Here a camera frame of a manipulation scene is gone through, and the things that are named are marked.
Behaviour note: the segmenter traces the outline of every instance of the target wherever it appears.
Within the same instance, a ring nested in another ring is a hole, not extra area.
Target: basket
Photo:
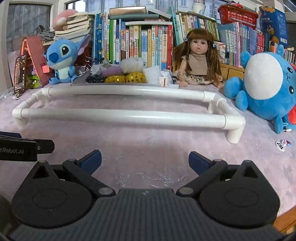
[[[258,14],[233,5],[221,5],[218,8],[221,24],[239,22],[256,29]]]

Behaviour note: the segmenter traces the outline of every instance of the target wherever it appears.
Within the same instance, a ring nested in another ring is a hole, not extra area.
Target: blue plush toy
[[[51,85],[70,83],[78,77],[75,75],[76,69],[73,64],[77,57],[83,54],[89,39],[89,35],[86,35],[78,43],[68,39],[59,39],[50,45],[43,55],[46,58],[47,65],[54,69],[55,77],[49,79]]]
[[[286,61],[283,54],[282,45],[279,45],[277,53],[251,56],[243,51],[244,80],[233,77],[224,86],[224,95],[230,99],[235,97],[237,108],[249,108],[261,118],[274,121],[276,133],[287,128],[296,129],[295,66]]]

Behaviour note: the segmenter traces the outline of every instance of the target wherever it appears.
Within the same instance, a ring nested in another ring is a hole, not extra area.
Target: doll
[[[222,88],[222,73],[219,63],[219,53],[213,36],[205,29],[191,30],[184,42],[174,52],[174,59],[180,87],[191,85],[213,84]]]

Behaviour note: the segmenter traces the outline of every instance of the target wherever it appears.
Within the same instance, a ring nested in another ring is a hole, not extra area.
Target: blue box
[[[274,7],[260,7],[261,31],[270,34],[270,40],[288,47],[286,16]]]

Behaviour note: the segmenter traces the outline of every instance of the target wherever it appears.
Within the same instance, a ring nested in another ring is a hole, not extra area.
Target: purple yarn
[[[123,75],[123,72],[120,66],[112,65],[109,68],[102,70],[102,75],[107,78],[113,75]]]

